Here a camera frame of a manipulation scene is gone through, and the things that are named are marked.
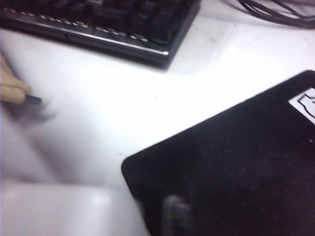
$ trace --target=mouse pad logo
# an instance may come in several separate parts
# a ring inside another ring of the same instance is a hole
[[[307,94],[304,94],[298,102],[310,116],[315,118],[315,97],[309,97]]]
[[[310,88],[295,96],[289,103],[315,124],[315,89]]]

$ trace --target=mouse pad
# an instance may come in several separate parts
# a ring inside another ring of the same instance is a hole
[[[189,204],[192,235],[315,236],[315,72],[127,158],[122,172],[152,236],[168,195]]]

